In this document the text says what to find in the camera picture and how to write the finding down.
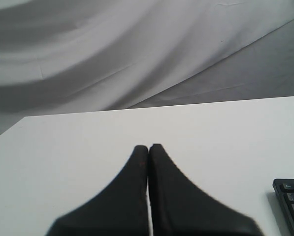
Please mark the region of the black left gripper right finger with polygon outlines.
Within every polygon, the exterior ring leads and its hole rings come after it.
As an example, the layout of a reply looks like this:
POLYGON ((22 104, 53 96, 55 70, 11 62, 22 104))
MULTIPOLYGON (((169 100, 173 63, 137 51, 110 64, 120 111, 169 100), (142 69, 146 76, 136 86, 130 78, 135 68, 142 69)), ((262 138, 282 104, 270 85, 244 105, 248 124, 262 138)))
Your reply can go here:
POLYGON ((260 236, 255 221, 194 185, 160 144, 149 150, 149 197, 156 236, 260 236))

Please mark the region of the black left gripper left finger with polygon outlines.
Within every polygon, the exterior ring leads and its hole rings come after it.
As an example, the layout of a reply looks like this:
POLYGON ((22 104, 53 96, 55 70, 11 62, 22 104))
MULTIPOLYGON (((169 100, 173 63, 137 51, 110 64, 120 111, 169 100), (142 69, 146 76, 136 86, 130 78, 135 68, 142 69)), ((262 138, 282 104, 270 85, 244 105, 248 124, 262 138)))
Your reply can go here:
POLYGON ((123 169, 94 198, 59 217, 49 236, 147 236, 148 149, 136 146, 123 169))

